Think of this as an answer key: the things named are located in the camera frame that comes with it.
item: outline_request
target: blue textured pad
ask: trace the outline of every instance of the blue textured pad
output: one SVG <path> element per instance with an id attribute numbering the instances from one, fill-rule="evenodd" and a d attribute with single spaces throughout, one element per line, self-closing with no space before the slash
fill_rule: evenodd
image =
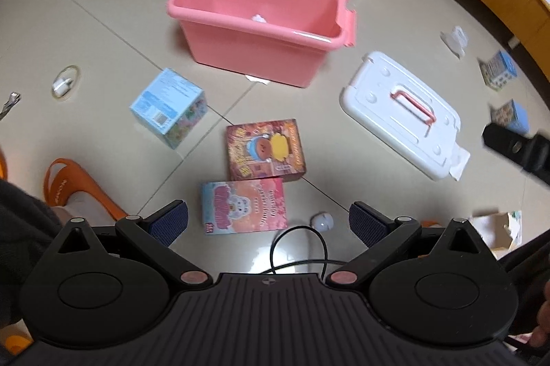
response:
<path id="1" fill-rule="evenodd" d="M 369 248 L 390 233 L 389 228 L 384 223 L 355 204 L 349 209 L 349 227 L 359 237 L 359 240 Z"/>
<path id="2" fill-rule="evenodd" d="M 185 201 L 168 211 L 149 226 L 148 232 L 168 247 L 185 231 L 189 222 L 189 210 Z"/>

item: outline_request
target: cardboard box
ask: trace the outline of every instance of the cardboard box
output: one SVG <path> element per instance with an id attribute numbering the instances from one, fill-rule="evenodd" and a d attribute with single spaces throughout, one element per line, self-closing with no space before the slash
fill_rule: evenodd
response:
<path id="1" fill-rule="evenodd" d="M 295 119 L 231 125 L 227 149 L 233 181 L 276 176 L 292 181 L 306 172 Z"/>
<path id="2" fill-rule="evenodd" d="M 520 135 L 529 132 L 527 111 L 513 99 L 499 109 L 491 110 L 491 121 Z"/>
<path id="3" fill-rule="evenodd" d="M 497 259 L 521 245 L 521 211 L 470 217 L 470 223 Z"/>
<path id="4" fill-rule="evenodd" d="M 487 62 L 480 62 L 480 69 L 485 85 L 495 91 L 500 91 L 508 81 L 518 76 L 512 57 L 505 51 L 497 52 Z"/>
<path id="5" fill-rule="evenodd" d="M 137 119 L 175 149 L 206 114 L 204 91 L 165 68 L 131 105 Z"/>
<path id="6" fill-rule="evenodd" d="M 206 234 L 286 229 L 283 181 L 263 178 L 203 184 L 202 219 Z"/>

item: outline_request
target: pink toy box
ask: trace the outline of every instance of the pink toy box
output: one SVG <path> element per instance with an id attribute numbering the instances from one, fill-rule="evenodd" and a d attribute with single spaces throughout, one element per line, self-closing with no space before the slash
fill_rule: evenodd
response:
<path id="1" fill-rule="evenodd" d="M 329 51 L 355 44 L 347 1 L 169 0 L 167 11 L 198 63 L 306 87 Z"/>
<path id="2" fill-rule="evenodd" d="M 283 181 L 262 178 L 202 185 L 202 219 L 206 234 L 286 229 Z"/>

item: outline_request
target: person's hand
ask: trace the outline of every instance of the person's hand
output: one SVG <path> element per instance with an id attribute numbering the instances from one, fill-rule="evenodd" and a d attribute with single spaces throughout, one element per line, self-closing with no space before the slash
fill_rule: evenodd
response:
<path id="1" fill-rule="evenodd" d="M 541 347 L 548 340 L 548 334 L 550 334 L 550 281 L 544 286 L 544 297 L 546 301 L 541 305 L 541 309 L 537 314 L 537 324 L 531 338 L 529 339 L 529 345 L 533 347 Z"/>

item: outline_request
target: white ball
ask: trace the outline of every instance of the white ball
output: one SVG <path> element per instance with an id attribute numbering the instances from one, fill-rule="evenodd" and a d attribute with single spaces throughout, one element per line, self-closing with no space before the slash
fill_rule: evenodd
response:
<path id="1" fill-rule="evenodd" d="M 320 233 L 328 231 L 334 227 L 334 219 L 328 212 L 321 212 L 312 217 L 311 227 Z"/>

